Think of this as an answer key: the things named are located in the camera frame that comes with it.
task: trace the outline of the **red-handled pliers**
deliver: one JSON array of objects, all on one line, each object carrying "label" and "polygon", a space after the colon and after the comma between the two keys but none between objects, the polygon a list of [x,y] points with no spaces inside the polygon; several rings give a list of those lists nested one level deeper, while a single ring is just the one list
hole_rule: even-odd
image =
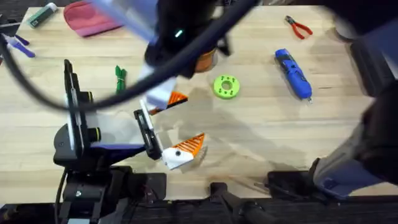
[{"label": "red-handled pliers", "polygon": [[293,27],[293,31],[296,34],[297,37],[299,37],[300,39],[304,39],[305,37],[299,32],[299,30],[297,29],[298,27],[307,31],[307,33],[309,33],[310,35],[312,35],[312,30],[310,28],[308,28],[307,26],[300,24],[296,21],[294,21],[293,18],[291,18],[290,16],[286,16],[285,20],[292,25]]}]

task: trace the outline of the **wooden tabletop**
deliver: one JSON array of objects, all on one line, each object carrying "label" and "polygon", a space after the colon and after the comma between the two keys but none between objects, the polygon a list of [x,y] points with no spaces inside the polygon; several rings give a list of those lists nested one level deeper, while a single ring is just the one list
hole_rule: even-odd
[{"label": "wooden tabletop", "polygon": [[[26,20],[38,8],[30,8]],[[284,22],[286,15],[309,26],[313,35],[300,40]],[[113,94],[116,65],[134,83],[146,43],[125,29],[83,39],[63,19],[62,9],[39,29],[26,23],[18,34],[31,42],[36,58],[13,50],[30,80],[47,95],[64,94],[63,59],[78,74],[82,90],[95,98]],[[332,15],[319,7],[257,7],[230,33],[234,54],[191,80],[178,78],[176,90],[189,97],[180,106],[153,117],[162,141],[169,144],[204,132],[205,147],[191,164],[169,171],[145,153],[120,162],[138,172],[166,172],[167,198],[203,198],[210,182],[223,181],[240,197],[269,197],[261,185],[271,170],[306,170],[317,157],[336,149],[357,125],[372,99],[364,96],[348,45],[333,30]],[[294,97],[274,52],[286,48],[312,84],[313,104]],[[239,95],[217,98],[213,80],[237,77]],[[65,114],[38,104],[0,67],[0,203],[53,202],[62,167],[53,163],[53,138]],[[106,110],[133,111],[138,99]],[[389,184],[356,195],[396,194]]]}]

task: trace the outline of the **pink cloth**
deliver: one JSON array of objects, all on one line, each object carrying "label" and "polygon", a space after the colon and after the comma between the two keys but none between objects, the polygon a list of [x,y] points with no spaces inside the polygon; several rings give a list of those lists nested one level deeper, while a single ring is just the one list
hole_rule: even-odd
[{"label": "pink cloth", "polygon": [[65,21],[78,35],[86,37],[121,27],[87,2],[74,2],[63,11]]}]

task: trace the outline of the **orange and white 3d-printed piece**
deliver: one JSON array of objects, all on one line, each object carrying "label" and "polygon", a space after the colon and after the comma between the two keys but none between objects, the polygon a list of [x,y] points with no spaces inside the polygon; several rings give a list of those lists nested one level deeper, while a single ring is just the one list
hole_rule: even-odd
[{"label": "orange and white 3d-printed piece", "polygon": [[[182,94],[180,92],[177,92],[177,91],[173,91],[171,96],[170,96],[168,105],[172,105],[174,103],[177,103],[179,101],[186,100],[186,99],[188,99],[188,97],[185,96],[184,94]],[[157,114],[157,113],[159,113],[161,111],[162,111],[161,109],[155,108],[153,110],[150,110],[149,114],[150,115],[155,115],[155,114]]]},{"label": "orange and white 3d-printed piece", "polygon": [[173,148],[189,152],[195,157],[203,145],[203,140],[205,140],[205,133],[201,133],[191,139],[181,142],[180,144],[176,144]]},{"label": "orange and white 3d-printed piece", "polygon": [[201,149],[204,139],[205,134],[201,133],[173,147],[164,149],[162,159],[165,165],[172,170],[191,162]]}]

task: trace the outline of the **orange cup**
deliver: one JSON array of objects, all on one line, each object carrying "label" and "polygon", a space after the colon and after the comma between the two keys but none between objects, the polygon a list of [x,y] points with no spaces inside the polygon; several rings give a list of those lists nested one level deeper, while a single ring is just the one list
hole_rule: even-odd
[{"label": "orange cup", "polygon": [[195,72],[205,72],[211,69],[211,66],[213,65],[213,57],[215,52],[216,49],[213,49],[211,52],[207,52],[201,55],[197,61]]}]

